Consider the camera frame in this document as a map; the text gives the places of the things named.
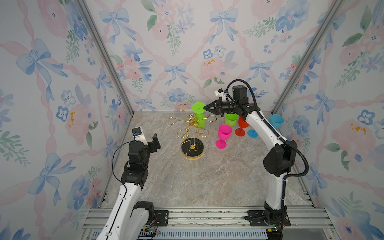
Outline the teal blue wine glass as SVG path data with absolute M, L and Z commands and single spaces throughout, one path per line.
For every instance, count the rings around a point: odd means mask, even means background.
M 280 115 L 271 115 L 270 119 L 269 119 L 269 123 L 276 129 L 278 130 L 282 125 L 283 123 L 285 122 L 284 118 Z

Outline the pink wine glass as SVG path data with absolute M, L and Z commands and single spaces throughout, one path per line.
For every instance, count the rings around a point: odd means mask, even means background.
M 227 147 L 227 140 L 231 137 L 233 129 L 229 125 L 221 125 L 218 129 L 219 140 L 216 141 L 216 147 L 225 149 Z

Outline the green wine glass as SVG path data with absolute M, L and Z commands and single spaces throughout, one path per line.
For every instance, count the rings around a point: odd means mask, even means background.
M 234 127 L 238 122 L 239 116 L 237 114 L 226 114 L 225 115 L 225 124 Z
M 204 107 L 205 107 L 205 104 L 201 102 L 196 102 L 192 106 L 192 110 L 195 114 L 196 125 L 201 129 L 205 128 L 207 124 L 207 118 L 204 115 L 204 112 L 205 112 Z

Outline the red wine glass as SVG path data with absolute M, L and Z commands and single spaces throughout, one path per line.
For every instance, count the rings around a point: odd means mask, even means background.
M 235 134 L 238 137 L 243 137 L 246 134 L 245 129 L 249 126 L 249 124 L 242 117 L 239 117 L 238 124 L 239 128 L 235 130 Z

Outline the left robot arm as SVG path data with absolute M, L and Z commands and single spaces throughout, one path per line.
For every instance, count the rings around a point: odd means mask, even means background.
M 155 221 L 152 202 L 140 202 L 148 178 L 151 153 L 161 148 L 157 134 L 147 142 L 143 134 L 134 134 L 134 140 L 122 144 L 129 147 L 129 160 L 120 179 L 120 190 L 115 205 L 98 235 L 98 240 L 136 240 L 145 226 Z

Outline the bright blue wine glass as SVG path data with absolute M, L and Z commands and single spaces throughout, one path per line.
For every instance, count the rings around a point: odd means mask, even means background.
M 259 134 L 258 134 L 255 130 L 249 130 L 249 131 L 248 131 L 248 136 L 249 136 L 250 138 L 255 139 L 255 138 L 257 138 L 257 137 L 259 136 Z

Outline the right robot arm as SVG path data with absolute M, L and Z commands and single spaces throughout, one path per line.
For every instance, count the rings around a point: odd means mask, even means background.
M 234 86 L 233 94 L 219 89 L 215 91 L 218 98 L 206 105 L 204 109 L 214 115 L 237 114 L 246 121 L 263 140 L 268 154 L 263 160 L 263 166 L 269 173 L 269 189 L 264 206 L 262 219 L 267 225 L 277 229 L 288 223 L 286 214 L 286 175 L 290 173 L 296 158 L 296 152 L 290 146 L 290 142 L 277 132 L 269 123 L 256 103 L 250 103 L 248 88 L 245 86 Z

